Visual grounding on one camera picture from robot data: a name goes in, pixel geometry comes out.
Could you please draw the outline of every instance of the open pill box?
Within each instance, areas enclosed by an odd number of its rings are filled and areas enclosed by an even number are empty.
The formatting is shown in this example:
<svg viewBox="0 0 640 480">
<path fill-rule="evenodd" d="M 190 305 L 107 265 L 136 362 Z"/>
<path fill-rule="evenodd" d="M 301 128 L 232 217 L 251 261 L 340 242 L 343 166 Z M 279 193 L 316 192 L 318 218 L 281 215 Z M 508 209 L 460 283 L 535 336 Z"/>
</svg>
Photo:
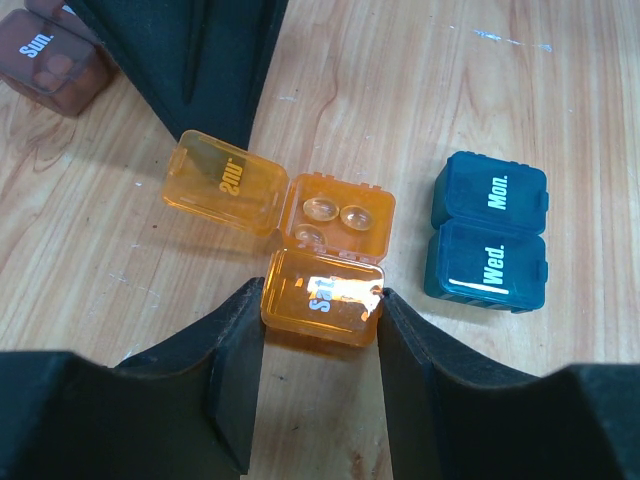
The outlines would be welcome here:
<svg viewBox="0 0 640 480">
<path fill-rule="evenodd" d="M 109 81 L 86 40 L 26 10 L 0 22 L 0 77 L 61 115 L 78 115 Z"/>
<path fill-rule="evenodd" d="M 290 182 L 280 165 L 196 131 L 173 152 L 171 206 L 266 237 L 279 230 L 262 296 L 273 327 L 364 346 L 380 316 L 395 209 L 380 187 L 319 173 Z"/>
</svg>

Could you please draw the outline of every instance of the pill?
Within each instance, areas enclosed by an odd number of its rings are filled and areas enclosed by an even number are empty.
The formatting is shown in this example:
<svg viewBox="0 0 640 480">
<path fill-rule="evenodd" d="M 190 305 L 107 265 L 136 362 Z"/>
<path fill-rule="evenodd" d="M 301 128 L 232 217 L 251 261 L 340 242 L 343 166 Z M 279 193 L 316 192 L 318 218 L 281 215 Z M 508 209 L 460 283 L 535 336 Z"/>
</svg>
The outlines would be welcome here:
<svg viewBox="0 0 640 480">
<path fill-rule="evenodd" d="M 57 77 L 66 76 L 73 67 L 73 60 L 60 53 L 47 60 L 47 68 Z"/>
<path fill-rule="evenodd" d="M 329 222 L 340 213 L 338 206 L 325 197 L 310 198 L 302 205 L 302 210 L 317 222 Z"/>
<path fill-rule="evenodd" d="M 349 205 L 340 210 L 340 220 L 347 227 L 361 232 L 365 232 L 373 226 L 373 216 L 357 205 Z"/>
<path fill-rule="evenodd" d="M 301 223 L 293 229 L 293 235 L 300 241 L 305 243 L 317 243 L 324 245 L 327 239 L 318 228 L 307 223 Z"/>
</svg>

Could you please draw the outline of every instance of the orange pill box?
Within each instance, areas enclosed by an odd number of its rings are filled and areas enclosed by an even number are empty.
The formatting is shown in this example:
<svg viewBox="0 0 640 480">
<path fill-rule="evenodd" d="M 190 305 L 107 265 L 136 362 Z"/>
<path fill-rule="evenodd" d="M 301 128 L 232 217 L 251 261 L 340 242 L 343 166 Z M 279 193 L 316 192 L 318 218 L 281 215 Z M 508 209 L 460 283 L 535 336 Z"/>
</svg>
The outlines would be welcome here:
<svg viewBox="0 0 640 480">
<path fill-rule="evenodd" d="M 350 345 L 373 341 L 395 209 L 380 187 L 280 165 L 196 131 L 183 134 L 163 190 L 171 206 L 266 237 L 279 230 L 262 319 Z"/>
</svg>

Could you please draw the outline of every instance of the brown pill box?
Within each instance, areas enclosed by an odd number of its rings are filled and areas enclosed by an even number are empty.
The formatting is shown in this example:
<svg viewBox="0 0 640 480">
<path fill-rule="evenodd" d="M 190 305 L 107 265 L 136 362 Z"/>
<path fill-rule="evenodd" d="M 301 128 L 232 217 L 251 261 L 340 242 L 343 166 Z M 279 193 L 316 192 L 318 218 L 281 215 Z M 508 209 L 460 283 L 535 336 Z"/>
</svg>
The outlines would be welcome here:
<svg viewBox="0 0 640 480">
<path fill-rule="evenodd" d="M 94 46 L 26 10 L 0 22 L 0 75 L 61 115 L 78 115 L 109 81 Z"/>
<path fill-rule="evenodd" d="M 84 38 L 96 47 L 102 60 L 104 60 L 107 67 L 109 67 L 109 70 L 112 72 L 118 70 L 118 65 L 113 61 L 111 55 L 107 53 L 95 33 L 80 20 L 69 5 L 60 0 L 25 0 L 24 6 L 27 10 L 35 13 L 39 17 L 49 20 L 69 30 L 71 33 L 75 33 L 79 37 Z"/>
</svg>

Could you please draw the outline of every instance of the black foam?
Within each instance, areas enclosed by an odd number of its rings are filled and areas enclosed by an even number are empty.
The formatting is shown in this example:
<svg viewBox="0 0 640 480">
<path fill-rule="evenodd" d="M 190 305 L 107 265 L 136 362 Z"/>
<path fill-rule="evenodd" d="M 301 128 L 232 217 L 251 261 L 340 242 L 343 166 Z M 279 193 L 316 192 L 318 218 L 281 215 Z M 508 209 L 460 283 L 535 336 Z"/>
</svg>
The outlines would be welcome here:
<svg viewBox="0 0 640 480">
<path fill-rule="evenodd" d="M 247 148 L 287 0 L 67 3 L 176 139 L 195 129 Z"/>
</svg>

